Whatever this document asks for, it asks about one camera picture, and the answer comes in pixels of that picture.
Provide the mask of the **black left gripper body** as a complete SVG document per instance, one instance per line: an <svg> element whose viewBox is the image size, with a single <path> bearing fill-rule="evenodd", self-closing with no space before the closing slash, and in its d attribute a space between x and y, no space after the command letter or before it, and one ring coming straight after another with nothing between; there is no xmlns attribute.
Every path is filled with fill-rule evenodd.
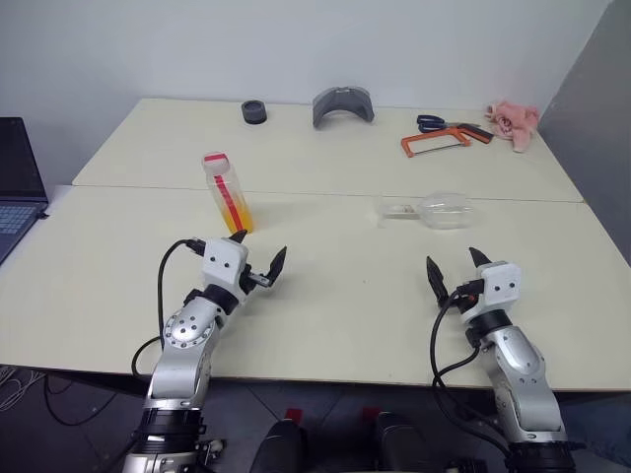
<svg viewBox="0 0 631 473"><path fill-rule="evenodd" d="M257 285L260 274L253 273L250 264L246 264L240 275L239 286L245 294L249 294Z"/></svg>

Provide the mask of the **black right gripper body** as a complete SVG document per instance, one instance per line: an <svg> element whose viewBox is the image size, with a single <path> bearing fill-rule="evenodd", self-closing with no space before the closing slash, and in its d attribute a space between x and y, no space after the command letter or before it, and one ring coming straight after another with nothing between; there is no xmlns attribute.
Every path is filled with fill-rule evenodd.
<svg viewBox="0 0 631 473"><path fill-rule="evenodd" d="M483 294L483 280L468 281L458 286L455 294L451 305L456 306L460 313L465 313L478 303L479 296Z"/></svg>

